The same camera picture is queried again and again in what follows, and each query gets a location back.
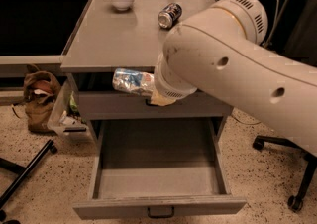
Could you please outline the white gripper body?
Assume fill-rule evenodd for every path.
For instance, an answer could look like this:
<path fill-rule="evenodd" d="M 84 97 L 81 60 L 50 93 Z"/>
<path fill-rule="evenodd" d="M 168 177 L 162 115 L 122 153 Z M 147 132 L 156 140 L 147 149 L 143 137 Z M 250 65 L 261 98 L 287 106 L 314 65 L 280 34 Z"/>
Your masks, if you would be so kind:
<path fill-rule="evenodd" d="M 154 83 L 159 94 L 174 100 L 186 98 L 197 90 L 169 68 L 163 53 L 159 54 L 155 66 Z"/>

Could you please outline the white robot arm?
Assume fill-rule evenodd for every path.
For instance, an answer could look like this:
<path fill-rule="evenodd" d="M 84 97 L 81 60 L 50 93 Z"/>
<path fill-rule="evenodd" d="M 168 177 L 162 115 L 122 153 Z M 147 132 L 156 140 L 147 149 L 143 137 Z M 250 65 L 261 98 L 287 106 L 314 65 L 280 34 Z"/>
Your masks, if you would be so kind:
<path fill-rule="evenodd" d="M 317 68 L 260 46 L 267 15 L 259 0 L 219 0 L 173 27 L 155 87 L 177 100 L 201 90 L 317 155 Z"/>

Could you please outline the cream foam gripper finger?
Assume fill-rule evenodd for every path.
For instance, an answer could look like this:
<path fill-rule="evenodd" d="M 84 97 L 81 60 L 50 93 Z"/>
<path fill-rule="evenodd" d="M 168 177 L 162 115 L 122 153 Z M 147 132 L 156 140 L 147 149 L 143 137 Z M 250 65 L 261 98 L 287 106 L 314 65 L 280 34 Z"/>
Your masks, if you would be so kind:
<path fill-rule="evenodd" d="M 167 106 L 173 104 L 174 102 L 175 99 L 164 97 L 156 90 L 153 91 L 150 101 L 152 105 L 157 106 Z"/>

